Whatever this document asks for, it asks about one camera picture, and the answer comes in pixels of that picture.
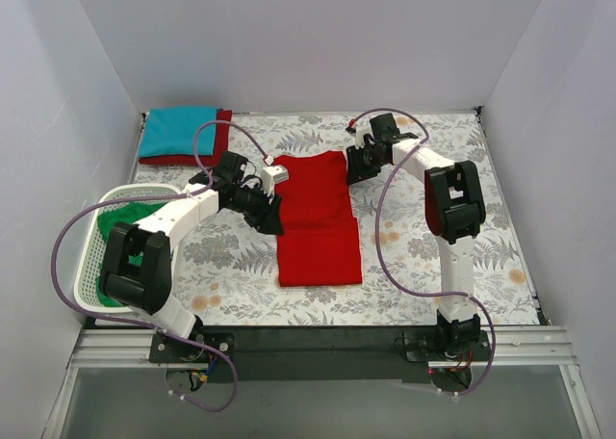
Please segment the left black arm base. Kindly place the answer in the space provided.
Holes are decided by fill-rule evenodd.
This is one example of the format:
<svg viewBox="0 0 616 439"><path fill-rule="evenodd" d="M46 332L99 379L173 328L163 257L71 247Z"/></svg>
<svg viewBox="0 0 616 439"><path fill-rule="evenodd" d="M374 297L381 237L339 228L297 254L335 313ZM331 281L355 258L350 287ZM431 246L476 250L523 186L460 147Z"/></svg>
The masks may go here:
<svg viewBox="0 0 616 439"><path fill-rule="evenodd" d="M199 329L190 339L199 343L199 346L179 342L161 332L155 333L147 361L157 365L178 366L178 372L187 375L191 391L196 392L210 381L213 371L224 364L219 355L204 349L202 345L212 347L232 358L236 337L230 331Z"/></svg>

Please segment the aluminium rail frame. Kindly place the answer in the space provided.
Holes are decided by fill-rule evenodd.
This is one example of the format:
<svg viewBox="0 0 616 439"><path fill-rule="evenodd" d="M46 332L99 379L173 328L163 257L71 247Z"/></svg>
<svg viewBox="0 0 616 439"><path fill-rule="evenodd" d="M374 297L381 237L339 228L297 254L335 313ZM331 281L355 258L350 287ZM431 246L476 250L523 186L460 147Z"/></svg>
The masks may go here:
<svg viewBox="0 0 616 439"><path fill-rule="evenodd" d="M598 438L578 361L561 326L507 325L471 362L410 347L420 327L220 327L240 385L217 367L199 402L176 398L188 366L148 330L84 330L47 438Z"/></svg>

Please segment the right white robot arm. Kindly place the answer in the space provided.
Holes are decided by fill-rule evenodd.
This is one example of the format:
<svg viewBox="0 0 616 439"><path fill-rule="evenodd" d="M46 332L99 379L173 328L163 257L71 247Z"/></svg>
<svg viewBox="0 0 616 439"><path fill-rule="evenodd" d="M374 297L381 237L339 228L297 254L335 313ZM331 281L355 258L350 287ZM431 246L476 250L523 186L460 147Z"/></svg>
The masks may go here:
<svg viewBox="0 0 616 439"><path fill-rule="evenodd" d="M394 108L375 108L352 118L346 131L355 139L346 149L348 185L377 176L390 165L423 183L424 218L437 242L441 285L437 323L426 350L457 359L480 341L487 313L475 298L475 241L486 220L486 208L475 163L455 162L427 147L430 135L399 130Z"/></svg>

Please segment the folded teal t-shirt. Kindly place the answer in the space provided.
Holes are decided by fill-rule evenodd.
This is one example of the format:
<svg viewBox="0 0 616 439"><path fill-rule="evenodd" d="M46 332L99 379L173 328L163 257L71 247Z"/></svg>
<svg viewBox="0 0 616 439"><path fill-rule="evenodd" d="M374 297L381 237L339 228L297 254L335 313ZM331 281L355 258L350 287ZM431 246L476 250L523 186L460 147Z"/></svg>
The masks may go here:
<svg viewBox="0 0 616 439"><path fill-rule="evenodd" d="M151 109L145 120L139 157L193 155L195 132L217 116L218 109L207 106Z"/></svg>

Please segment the white plastic laundry basket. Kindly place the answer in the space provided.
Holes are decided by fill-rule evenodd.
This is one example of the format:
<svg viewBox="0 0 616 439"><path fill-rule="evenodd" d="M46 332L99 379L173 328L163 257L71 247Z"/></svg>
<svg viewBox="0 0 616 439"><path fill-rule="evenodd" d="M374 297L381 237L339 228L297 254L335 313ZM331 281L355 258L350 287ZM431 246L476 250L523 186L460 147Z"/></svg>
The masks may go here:
<svg viewBox="0 0 616 439"><path fill-rule="evenodd" d="M100 201L179 193L179 189L169 184L128 184L109 190L103 195ZM103 240L96 221L100 214L122 206L124 206L124 204L107 206L97 209L92 213L88 236L86 238L84 250L81 253L76 277L73 282L73 297L78 305L89 312L111 314L114 317L128 316L132 313L132 310L124 305L108 306L99 299L97 293L97 279L100 274L100 266L102 265L106 242Z"/></svg>

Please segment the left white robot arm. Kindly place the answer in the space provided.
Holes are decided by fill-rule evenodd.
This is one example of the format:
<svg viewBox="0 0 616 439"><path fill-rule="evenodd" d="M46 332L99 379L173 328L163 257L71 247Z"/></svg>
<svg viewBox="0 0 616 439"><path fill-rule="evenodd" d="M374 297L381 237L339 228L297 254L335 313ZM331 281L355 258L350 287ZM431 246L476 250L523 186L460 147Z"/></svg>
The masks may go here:
<svg viewBox="0 0 616 439"><path fill-rule="evenodd" d="M211 173L201 172L189 180L184 194L144 219L116 223L109 233L99 278L102 295L174 334L171 349L186 362L203 354L205 340L195 332L200 320L172 292L176 247L222 210L243 215L261 234L283 233L282 197L275 186L289 179L288 171L270 164L259 174L246 176L246 163L246 157L225 151Z"/></svg>

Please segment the green t-shirt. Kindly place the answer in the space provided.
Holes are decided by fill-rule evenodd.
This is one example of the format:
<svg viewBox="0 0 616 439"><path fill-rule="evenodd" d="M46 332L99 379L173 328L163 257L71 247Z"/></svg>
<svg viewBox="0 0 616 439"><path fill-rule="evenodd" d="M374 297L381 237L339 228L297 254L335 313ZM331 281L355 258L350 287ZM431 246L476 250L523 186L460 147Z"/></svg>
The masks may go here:
<svg viewBox="0 0 616 439"><path fill-rule="evenodd" d="M155 213L163 206L165 206L165 203L130 202L119 208L114 208L98 215L96 223L103 242L106 244L109 241L111 230L118 222L128 224L136 223L138 220L144 219ZM131 264L140 266L141 261L142 254L138 256L129 256L129 262ZM117 308L123 306L123 304L103 295L100 287L100 275L96 278L95 284L97 297L104 307Z"/></svg>

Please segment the folded dark red t-shirt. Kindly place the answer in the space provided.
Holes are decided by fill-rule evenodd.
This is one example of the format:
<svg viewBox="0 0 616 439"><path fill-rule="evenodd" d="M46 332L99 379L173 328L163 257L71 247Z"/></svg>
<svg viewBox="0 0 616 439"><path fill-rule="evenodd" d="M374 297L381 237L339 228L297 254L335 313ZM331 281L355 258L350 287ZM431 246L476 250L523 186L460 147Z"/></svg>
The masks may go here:
<svg viewBox="0 0 616 439"><path fill-rule="evenodd" d="M231 110L218 109L218 120L230 121L231 118ZM222 153L227 150L229 142L229 128L230 126L228 124L214 124L208 126L199 134L197 140L197 151L199 159L204 166L215 166L219 162ZM167 155L148 158L139 157L139 163L141 165L150 166L179 165L196 167L196 159L194 158L194 155Z"/></svg>

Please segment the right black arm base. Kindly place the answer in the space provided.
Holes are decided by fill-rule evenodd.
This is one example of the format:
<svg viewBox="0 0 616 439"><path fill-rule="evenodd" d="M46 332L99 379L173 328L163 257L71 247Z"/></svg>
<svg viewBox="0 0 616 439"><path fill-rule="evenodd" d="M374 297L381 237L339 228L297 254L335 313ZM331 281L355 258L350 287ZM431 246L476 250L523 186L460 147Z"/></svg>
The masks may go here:
<svg viewBox="0 0 616 439"><path fill-rule="evenodd" d="M403 331L394 340L394 349L409 363L441 363L428 367L430 381L438 389L458 393L471 388L473 363L488 362L492 353L479 315L450 323L440 312L434 325Z"/></svg>

